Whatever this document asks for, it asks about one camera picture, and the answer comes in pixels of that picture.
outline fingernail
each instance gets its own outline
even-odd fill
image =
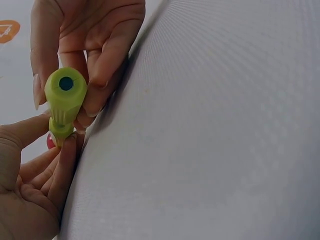
[[[89,113],[89,114],[87,113],[87,115],[88,115],[89,118],[94,118],[94,117],[98,116],[98,114],[101,112],[101,110],[102,110],[102,107],[100,108],[100,110],[98,112]]]
[[[86,130],[77,130],[76,132],[80,135],[86,134]]]
[[[39,75],[36,74],[33,77],[33,102],[35,110],[39,109],[39,104],[41,101],[41,82]]]

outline finger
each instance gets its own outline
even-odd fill
[[[55,177],[55,173],[53,173],[53,175],[48,179],[48,181],[46,181],[46,183],[41,187],[41,192],[43,193],[43,195],[45,195],[46,197],[48,196],[50,187],[54,181],[54,177]]]
[[[83,129],[88,128],[94,122],[95,119],[96,119],[96,116],[93,116],[93,117],[87,116],[87,112],[85,111],[85,109],[83,107],[80,108],[80,111],[77,115],[77,122],[80,124],[80,126]]]
[[[13,124],[2,125],[0,136],[6,134],[4,138],[10,138],[11,142],[22,150],[48,132],[49,118],[49,115],[41,114]]]
[[[59,154],[60,149],[58,147],[51,148],[40,156],[33,160],[22,164],[20,167],[20,176],[24,183],[30,182],[36,176],[41,174],[49,166],[49,164]]]
[[[53,161],[49,164],[49,166],[38,176],[32,179],[28,184],[32,185],[35,189],[40,190],[43,185],[54,175],[56,167],[59,162],[60,155],[58,154]]]
[[[108,98],[118,86],[118,83],[122,78],[127,65],[128,55],[120,67],[115,71],[109,85],[106,88],[99,88],[91,82],[89,83],[84,101],[82,103],[82,107],[85,112],[79,112],[77,116],[77,120],[80,124],[88,123],[91,118],[95,118],[101,112],[102,108],[106,105]]]
[[[116,70],[127,57],[141,24],[141,20],[133,19],[115,26],[92,70],[92,76],[90,76],[92,85],[98,88],[105,88],[108,85]]]
[[[48,192],[48,199],[62,212],[71,185],[77,157],[76,135],[72,134],[62,146],[54,179]]]
[[[84,134],[76,134],[76,159],[79,160],[85,142]]]
[[[87,69],[88,69],[90,79],[93,76],[95,64],[96,64],[97,60],[99,59],[101,53],[102,53],[102,48],[86,51]]]
[[[63,20],[64,15],[57,1],[34,1],[31,11],[30,58],[33,75],[40,78],[42,90],[50,74],[59,67],[58,49]],[[45,103],[45,95],[39,95],[39,104]]]
[[[78,70],[88,83],[89,74],[84,51],[61,52],[60,59],[64,67]]]
[[[84,135],[86,134],[86,128],[84,128],[79,122],[78,120],[74,120],[73,121],[73,126],[75,127],[76,129],[76,132],[79,134],[79,135]]]

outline textured mesh fabric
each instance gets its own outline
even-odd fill
[[[170,1],[93,128],[60,239],[320,239],[319,26],[319,0]]]

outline hand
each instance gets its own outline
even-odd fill
[[[59,232],[83,137],[73,134],[21,165],[21,151],[48,131],[42,114],[0,126],[1,239],[51,240]]]
[[[43,89],[59,67],[59,50],[63,66],[77,69],[88,82],[74,123],[84,132],[114,92],[144,17],[145,0],[35,0],[31,12],[35,108],[46,102]]]

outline blue hole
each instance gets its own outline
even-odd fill
[[[59,87],[64,91],[69,91],[74,86],[74,81],[68,76],[64,76],[59,81]]]

